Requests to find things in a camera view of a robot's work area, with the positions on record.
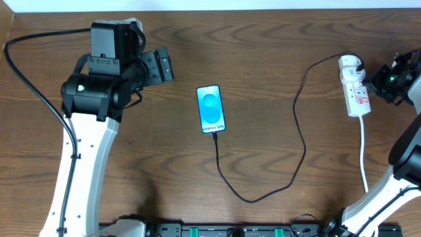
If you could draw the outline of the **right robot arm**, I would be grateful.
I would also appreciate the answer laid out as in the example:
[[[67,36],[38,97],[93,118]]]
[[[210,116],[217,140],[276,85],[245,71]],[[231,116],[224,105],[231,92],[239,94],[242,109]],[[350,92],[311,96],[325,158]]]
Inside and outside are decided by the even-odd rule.
[[[387,103],[407,102],[420,112],[420,51],[396,55],[366,78],[364,63],[353,53],[341,54],[339,78],[343,84],[347,112],[361,119],[371,111],[368,94]],[[363,180],[365,194],[342,209],[325,225],[321,236],[375,236],[379,225],[410,200],[420,196],[420,117],[416,117],[396,141],[389,166],[372,187]]]

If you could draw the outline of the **blue-screen Galaxy smartphone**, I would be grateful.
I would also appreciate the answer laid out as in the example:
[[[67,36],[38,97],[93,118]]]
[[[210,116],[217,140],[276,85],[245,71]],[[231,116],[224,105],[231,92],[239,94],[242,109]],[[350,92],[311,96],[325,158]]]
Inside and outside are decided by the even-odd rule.
[[[224,131],[226,121],[219,85],[197,88],[196,94],[202,133]]]

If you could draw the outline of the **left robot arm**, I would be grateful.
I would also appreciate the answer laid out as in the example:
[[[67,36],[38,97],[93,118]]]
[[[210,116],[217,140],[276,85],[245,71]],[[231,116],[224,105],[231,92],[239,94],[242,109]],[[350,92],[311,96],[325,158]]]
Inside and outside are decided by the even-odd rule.
[[[143,88],[174,79],[168,51],[146,51],[141,22],[97,20],[91,52],[82,55],[61,88],[64,129],[55,193],[42,236],[152,236],[135,215],[99,223],[99,204],[109,151],[123,111]]]

